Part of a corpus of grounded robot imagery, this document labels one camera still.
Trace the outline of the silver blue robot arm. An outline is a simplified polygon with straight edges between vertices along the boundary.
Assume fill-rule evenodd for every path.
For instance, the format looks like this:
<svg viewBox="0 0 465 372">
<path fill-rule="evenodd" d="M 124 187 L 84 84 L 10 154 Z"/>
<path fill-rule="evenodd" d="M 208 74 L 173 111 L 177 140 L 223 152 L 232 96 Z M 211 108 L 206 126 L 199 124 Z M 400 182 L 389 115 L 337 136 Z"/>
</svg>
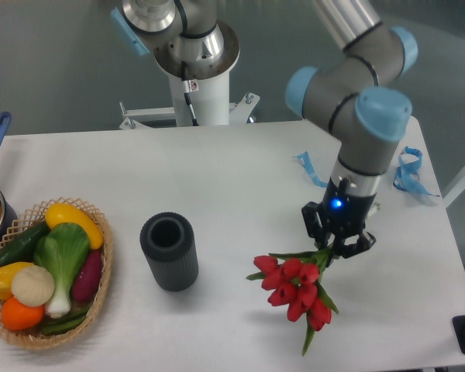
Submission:
<svg viewBox="0 0 465 372">
<path fill-rule="evenodd" d="M 290 110 L 341 143 L 323 199 L 301 213 L 308 235 L 330 258 L 368 251 L 366 218 L 412 113 L 389 88 L 416 61 L 414 36 L 385 26 L 367 1 L 317 1 L 315 10 L 344 52 L 329 71 L 303 67 L 285 90 Z M 139 55 L 152 53 L 168 76 L 179 126 L 228 125 L 229 72 L 239 57 L 234 31 L 214 1 L 123 1 L 111 13 Z"/>
</svg>

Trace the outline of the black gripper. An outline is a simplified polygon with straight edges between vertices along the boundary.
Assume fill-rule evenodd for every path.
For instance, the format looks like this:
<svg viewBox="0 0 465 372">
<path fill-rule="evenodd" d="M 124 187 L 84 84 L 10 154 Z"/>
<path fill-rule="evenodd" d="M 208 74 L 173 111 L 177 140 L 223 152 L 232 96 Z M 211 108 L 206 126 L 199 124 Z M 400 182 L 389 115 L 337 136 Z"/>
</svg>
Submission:
<svg viewBox="0 0 465 372">
<path fill-rule="evenodd" d="M 322 201 L 308 202 L 301 208 L 301 214 L 307 234 L 319 250 L 327 249 L 329 238 L 334 235 L 333 254 L 347 259 L 367 252 L 376 243 L 375 236 L 363 229 L 375 195 L 348 194 L 347 179 L 343 185 L 344 189 L 330 180 Z M 346 244 L 349 237 L 355 237 L 356 241 Z"/>
</svg>

